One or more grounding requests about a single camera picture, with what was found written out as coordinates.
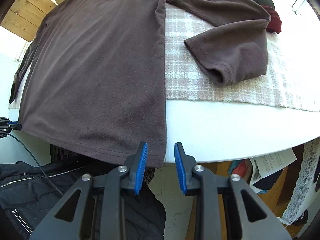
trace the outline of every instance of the jacket zipper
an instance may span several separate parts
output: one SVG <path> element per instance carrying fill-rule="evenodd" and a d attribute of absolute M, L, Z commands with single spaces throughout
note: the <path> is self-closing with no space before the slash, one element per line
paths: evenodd
<path fill-rule="evenodd" d="M 32 234 L 33 230 L 28 226 L 28 224 L 24 221 L 24 219 L 20 216 L 18 211 L 16 209 L 12 210 L 12 213 L 16 217 L 16 219 L 19 221 L 19 223 L 23 226 L 23 228 L 27 231 L 29 235 Z"/>
<path fill-rule="evenodd" d="M 76 171 L 76 170 L 82 169 L 82 168 L 84 168 L 84 167 L 85 167 L 85 166 L 80 167 L 80 168 L 73 169 L 73 170 L 71 170 L 71 171 L 65 171 L 65 172 L 62 172 L 62 173 L 50 175 L 50 176 L 48 176 L 48 178 L 52 178 L 52 177 L 55 177 L 55 176 L 63 175 L 63 174 L 66 174 L 66 173 L 69 173 L 69 172 L 72 172 L 72 171 Z M 10 182 L 8 182 L 8 183 L 6 183 L 6 184 L 1 185 L 0 188 L 5 187 L 5 186 L 8 186 L 8 185 L 10 185 L 10 184 L 12 184 L 12 183 L 15 183 L 15 182 L 20 182 L 20 181 L 24 181 L 24 180 L 28 180 L 28 179 L 34 179 L 34 178 L 35 178 L 35 177 L 28 177 L 28 178 L 23 178 L 23 179 L 16 179 L 16 180 L 14 180 L 14 181 L 10 181 Z"/>

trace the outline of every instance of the long sleeve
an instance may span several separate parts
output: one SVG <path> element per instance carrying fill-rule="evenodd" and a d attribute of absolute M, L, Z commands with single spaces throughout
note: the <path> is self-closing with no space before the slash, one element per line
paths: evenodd
<path fill-rule="evenodd" d="M 218 85 L 266 74 L 270 14 L 252 0 L 166 0 L 215 28 L 186 39 L 199 67 Z"/>
<path fill-rule="evenodd" d="M 9 98 L 9 104 L 11 104 L 15 100 L 17 93 L 18 93 L 18 90 L 19 90 L 19 87 L 20 87 L 20 84 L 21 84 L 21 81 L 22 81 L 25 73 L 27 72 L 27 69 L 32 64 L 32 62 L 36 61 L 36 59 L 38 58 L 38 56 L 36 55 L 36 50 L 37 50 L 38 45 L 41 41 L 41 37 L 43 36 L 43 34 L 48 26 L 48 23 L 52 20 L 52 18 L 54 17 L 54 15 L 58 11 L 63 10 L 65 5 L 66 5 L 66 2 L 63 1 L 57 7 L 53 8 L 42 20 L 41 25 L 39 26 L 39 28 L 37 30 L 37 33 L 36 33 L 34 40 L 32 41 L 32 43 L 30 44 L 30 46 L 26 50 L 25 55 L 20 63 L 20 66 L 19 66 L 17 72 L 14 74 L 13 82 L 12 82 L 12 86 L 11 86 L 11 94 L 10 94 L 10 98 Z"/>

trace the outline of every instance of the metal screw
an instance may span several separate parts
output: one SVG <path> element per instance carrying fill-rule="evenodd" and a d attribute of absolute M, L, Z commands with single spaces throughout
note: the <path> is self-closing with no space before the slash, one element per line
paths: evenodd
<path fill-rule="evenodd" d="M 88 181 L 88 180 L 91 179 L 91 176 L 90 176 L 90 174 L 84 174 L 84 175 L 82 175 L 81 178 L 82 178 L 83 181 Z"/>
<path fill-rule="evenodd" d="M 198 171 L 198 172 L 201 172 L 201 171 L 204 171 L 204 168 L 202 165 L 196 165 L 195 166 L 195 170 Z"/>
<path fill-rule="evenodd" d="M 120 172 L 126 172 L 127 170 L 128 170 L 127 166 L 122 165 L 118 167 L 118 171 Z"/>
<path fill-rule="evenodd" d="M 231 179 L 232 179 L 233 181 L 239 181 L 239 180 L 240 180 L 240 176 L 239 176 L 238 174 L 232 174 L 232 175 L 231 175 Z"/>

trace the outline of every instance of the wooden wall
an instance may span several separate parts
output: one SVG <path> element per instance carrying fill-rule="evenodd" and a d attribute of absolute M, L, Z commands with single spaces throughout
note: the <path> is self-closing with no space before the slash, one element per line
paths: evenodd
<path fill-rule="evenodd" d="M 42 19 L 55 6 L 51 0 L 15 0 L 1 26 L 26 41 L 32 41 Z"/>
<path fill-rule="evenodd" d="M 64 0 L 55 0 L 58 4 Z M 56 5 L 51 0 L 16 0 L 1 26 L 26 41 L 32 41 L 43 18 Z"/>

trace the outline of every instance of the lace cloth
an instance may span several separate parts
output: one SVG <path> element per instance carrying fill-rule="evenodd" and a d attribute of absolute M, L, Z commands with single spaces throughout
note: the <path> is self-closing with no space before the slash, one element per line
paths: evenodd
<path fill-rule="evenodd" d="M 281 218 L 283 224 L 291 225 L 310 206 L 320 191 L 316 192 L 313 177 L 320 156 L 320 137 L 304 144 L 301 170 L 293 195 Z"/>

